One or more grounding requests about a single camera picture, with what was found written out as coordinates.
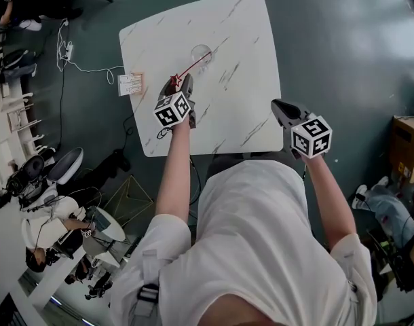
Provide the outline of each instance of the black hair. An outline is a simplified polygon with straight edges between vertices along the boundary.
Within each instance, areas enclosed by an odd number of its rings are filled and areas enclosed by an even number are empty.
[[[31,253],[31,250],[26,248],[26,265],[29,267],[30,270],[36,272],[36,273],[42,273],[45,268],[45,262],[38,264],[37,259],[35,259],[35,256],[33,253]]]
[[[70,274],[70,275],[68,275],[66,278],[65,278],[65,280],[64,280],[68,285],[71,285],[71,284],[73,284],[76,280],[73,278],[73,275],[72,274]]]

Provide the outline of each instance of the desk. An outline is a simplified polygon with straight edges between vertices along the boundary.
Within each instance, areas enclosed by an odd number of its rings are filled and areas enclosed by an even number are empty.
[[[281,97],[274,39],[264,0],[202,0],[141,20],[121,30],[126,74],[145,72],[145,92],[130,96],[146,156],[166,156],[171,134],[153,115],[171,75],[191,65],[191,50],[214,53],[208,68],[191,70],[197,128],[191,154],[279,151],[282,129],[270,102]]]

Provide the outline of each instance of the black buckle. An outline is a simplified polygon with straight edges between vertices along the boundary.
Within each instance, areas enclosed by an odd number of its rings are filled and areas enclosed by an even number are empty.
[[[155,290],[156,296],[155,298],[149,297],[152,294],[151,291],[145,291],[145,289]],[[154,304],[159,303],[159,287],[156,284],[146,284],[142,286],[138,292],[138,300],[151,302]]]

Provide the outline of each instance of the light strip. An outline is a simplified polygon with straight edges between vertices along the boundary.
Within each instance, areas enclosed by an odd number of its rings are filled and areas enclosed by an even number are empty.
[[[94,324],[91,324],[89,321],[86,321],[85,319],[82,319],[82,321],[89,326],[95,326]]]
[[[57,303],[57,304],[59,304],[60,306],[62,305],[62,303],[61,302],[59,302],[55,297],[51,297],[50,298],[53,302],[55,302],[55,303]]]

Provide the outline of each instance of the small box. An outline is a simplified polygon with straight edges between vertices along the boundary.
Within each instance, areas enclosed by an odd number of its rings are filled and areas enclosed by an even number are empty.
[[[390,163],[398,174],[414,183],[414,116],[394,116]]]
[[[331,148],[332,129],[322,116],[291,128],[291,147],[313,158]]]
[[[159,100],[154,109],[154,116],[164,128],[181,123],[190,111],[190,105],[183,92],[177,92]]]

